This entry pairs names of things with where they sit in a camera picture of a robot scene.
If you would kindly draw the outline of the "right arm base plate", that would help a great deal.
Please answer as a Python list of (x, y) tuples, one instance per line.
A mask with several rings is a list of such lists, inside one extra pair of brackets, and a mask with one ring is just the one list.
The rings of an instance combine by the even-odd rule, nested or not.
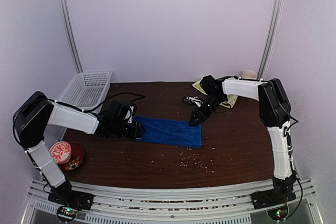
[(254, 209), (269, 208), (276, 205), (285, 204), (288, 201), (296, 199), (296, 194), (293, 190), (287, 193), (279, 193), (275, 189), (256, 191), (251, 194), (251, 201)]

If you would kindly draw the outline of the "blue towel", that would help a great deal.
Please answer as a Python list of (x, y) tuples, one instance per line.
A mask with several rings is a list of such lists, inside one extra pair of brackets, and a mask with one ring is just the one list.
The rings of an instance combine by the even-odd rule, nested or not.
[(200, 148), (202, 146), (202, 126), (189, 126), (188, 122), (155, 119), (136, 116), (135, 122), (140, 122), (145, 132), (138, 142)]

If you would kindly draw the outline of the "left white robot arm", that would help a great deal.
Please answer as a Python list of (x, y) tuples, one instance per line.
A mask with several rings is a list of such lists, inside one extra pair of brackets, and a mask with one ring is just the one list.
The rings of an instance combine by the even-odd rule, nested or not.
[(106, 110), (85, 110), (61, 101), (52, 100), (43, 92), (33, 93), (14, 113), (13, 137), (29, 157), (50, 187), (50, 196), (64, 205), (78, 200), (59, 165), (50, 153), (45, 134), (50, 128), (71, 129), (96, 137), (126, 137), (139, 140), (145, 133), (142, 123), (133, 119), (136, 105), (112, 100)]

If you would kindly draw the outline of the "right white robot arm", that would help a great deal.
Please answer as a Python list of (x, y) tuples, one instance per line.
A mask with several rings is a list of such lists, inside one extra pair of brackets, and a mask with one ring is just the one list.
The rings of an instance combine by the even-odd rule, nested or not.
[(283, 204), (294, 200), (293, 184), (296, 181), (292, 162), (292, 142), (290, 136), (291, 105), (279, 79), (251, 80), (237, 76), (215, 79), (211, 75), (200, 81), (207, 98), (191, 114), (189, 125), (205, 122), (227, 101), (228, 95), (250, 98), (259, 102), (259, 116), (267, 127), (274, 157), (272, 189), (256, 191), (251, 198), (255, 208)]

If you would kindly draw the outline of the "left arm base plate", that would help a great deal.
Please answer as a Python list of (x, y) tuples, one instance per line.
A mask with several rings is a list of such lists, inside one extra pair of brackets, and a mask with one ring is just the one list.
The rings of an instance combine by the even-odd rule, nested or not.
[(90, 210), (93, 203), (94, 195), (75, 191), (72, 189), (52, 189), (49, 193), (48, 200), (60, 205), (69, 206), (78, 210)]

